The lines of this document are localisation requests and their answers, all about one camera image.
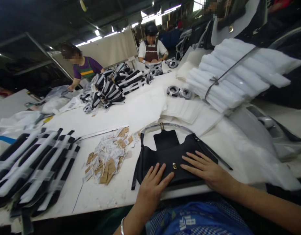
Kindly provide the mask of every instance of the black bag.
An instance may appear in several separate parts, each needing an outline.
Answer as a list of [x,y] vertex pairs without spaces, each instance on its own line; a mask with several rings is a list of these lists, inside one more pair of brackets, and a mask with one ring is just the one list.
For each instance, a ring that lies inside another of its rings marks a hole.
[[[181,129],[184,129],[190,134],[186,136],[184,143],[180,144],[175,130],[166,131],[164,129],[165,126],[177,126]],[[151,150],[149,147],[144,146],[144,134],[145,131],[153,128],[161,126],[161,133],[154,135],[155,143],[157,151]],[[136,168],[133,177],[133,183],[131,190],[135,189],[136,179],[141,184],[145,175],[149,171],[150,167],[155,167],[157,163],[166,164],[166,169],[162,175],[162,179],[164,179],[170,172],[174,172],[174,177],[170,182],[169,186],[175,186],[180,184],[185,184],[197,180],[202,180],[196,175],[182,169],[180,167],[181,164],[191,166],[188,162],[182,159],[182,155],[186,156],[186,152],[195,153],[195,151],[199,151],[209,157],[212,161],[218,164],[218,155],[202,140],[200,140],[192,131],[187,129],[186,127],[175,125],[173,123],[160,123],[155,126],[146,127],[141,132],[141,145],[142,149],[140,152],[140,156],[136,163]]]

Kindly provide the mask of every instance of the purple shirt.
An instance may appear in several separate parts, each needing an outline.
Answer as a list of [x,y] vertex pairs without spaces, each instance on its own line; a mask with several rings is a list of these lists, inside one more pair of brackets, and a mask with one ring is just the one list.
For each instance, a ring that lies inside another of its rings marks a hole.
[[89,60],[89,63],[91,65],[94,73],[96,73],[96,74],[100,73],[100,71],[103,69],[103,67],[96,60],[92,59],[91,57],[85,56],[85,63],[84,63],[83,66],[73,65],[74,78],[82,79],[82,76],[79,73],[79,71],[77,70],[77,67],[79,69],[87,69],[87,68],[89,68],[88,62],[87,62],[87,58]]

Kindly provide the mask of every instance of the brown apron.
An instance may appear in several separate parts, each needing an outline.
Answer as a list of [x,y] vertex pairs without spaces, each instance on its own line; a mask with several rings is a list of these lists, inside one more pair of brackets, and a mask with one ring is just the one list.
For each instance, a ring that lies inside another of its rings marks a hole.
[[156,41],[155,47],[148,46],[145,42],[145,44],[146,44],[146,54],[145,54],[144,60],[146,60],[148,62],[151,62],[153,59],[159,60],[158,53],[157,53],[157,42],[158,41]]

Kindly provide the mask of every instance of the hand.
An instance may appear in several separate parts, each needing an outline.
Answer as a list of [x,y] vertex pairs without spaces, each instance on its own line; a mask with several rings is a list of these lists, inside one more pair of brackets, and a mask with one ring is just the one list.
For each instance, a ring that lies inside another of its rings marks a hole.
[[68,90],[73,92],[74,87],[72,85],[68,86]]
[[162,191],[174,177],[174,172],[171,172],[161,181],[165,168],[166,164],[163,164],[158,171],[159,163],[157,163],[155,168],[151,167],[138,191],[134,209],[144,223],[146,223],[156,211]]
[[201,152],[196,151],[196,154],[200,157],[192,153],[186,154],[191,158],[182,156],[183,160],[192,164],[195,168],[181,165],[184,170],[204,179],[209,188],[228,198],[234,198],[238,195],[242,183],[234,179],[222,167]]

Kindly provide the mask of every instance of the handbag strap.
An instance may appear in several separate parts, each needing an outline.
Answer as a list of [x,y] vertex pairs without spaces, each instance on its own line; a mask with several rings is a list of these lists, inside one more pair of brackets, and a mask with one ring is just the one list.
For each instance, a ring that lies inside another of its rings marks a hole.
[[156,124],[156,125],[153,125],[153,126],[148,126],[148,127],[145,127],[142,131],[141,131],[141,145],[144,146],[144,135],[145,135],[145,132],[149,129],[152,129],[152,128],[158,128],[160,127],[161,130],[164,130],[164,126],[171,126],[171,127],[176,127],[176,128],[180,128],[180,129],[183,129],[187,132],[189,132],[190,134],[193,134],[193,132],[184,127],[184,126],[181,126],[181,125],[178,125],[178,124],[174,124],[174,123],[160,123],[160,124]]

